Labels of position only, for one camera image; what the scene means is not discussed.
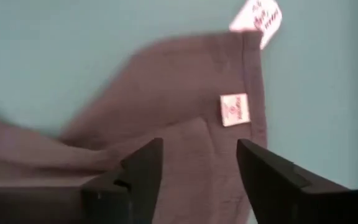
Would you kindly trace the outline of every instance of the light blue background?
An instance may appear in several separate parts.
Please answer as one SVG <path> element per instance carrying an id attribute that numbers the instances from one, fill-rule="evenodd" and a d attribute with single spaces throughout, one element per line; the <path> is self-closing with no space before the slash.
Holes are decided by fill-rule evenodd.
<path id="1" fill-rule="evenodd" d="M 227 30 L 243 0 L 0 0 L 0 118 L 57 135 L 161 37 Z M 278 0 L 262 54 L 269 148 L 358 188 L 358 1 Z"/>

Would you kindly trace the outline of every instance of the care label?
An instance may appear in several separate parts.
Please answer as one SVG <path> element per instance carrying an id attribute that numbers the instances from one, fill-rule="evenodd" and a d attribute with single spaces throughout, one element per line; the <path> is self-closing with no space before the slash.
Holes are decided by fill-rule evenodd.
<path id="1" fill-rule="evenodd" d="M 249 122 L 247 94 L 222 95 L 221 113 L 225 127 Z"/>
<path id="2" fill-rule="evenodd" d="M 260 48 L 263 49 L 280 27 L 282 19 L 283 16 L 276 1 L 248 0 L 230 24 L 230 30 L 234 32 L 262 31 L 264 35 Z"/>

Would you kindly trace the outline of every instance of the brown cloth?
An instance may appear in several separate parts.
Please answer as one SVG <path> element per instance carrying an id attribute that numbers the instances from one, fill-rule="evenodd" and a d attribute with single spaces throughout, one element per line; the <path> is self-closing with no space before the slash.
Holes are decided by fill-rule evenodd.
<path id="1" fill-rule="evenodd" d="M 236 142 L 266 147 L 260 38 L 260 32 L 225 32 L 141 50 L 66 128 L 64 144 L 0 122 L 0 185 L 70 185 L 87 171 L 113 169 L 161 137 L 163 178 L 153 222 L 244 224 L 249 202 Z M 244 92 L 251 122 L 223 127 L 219 96 Z"/>

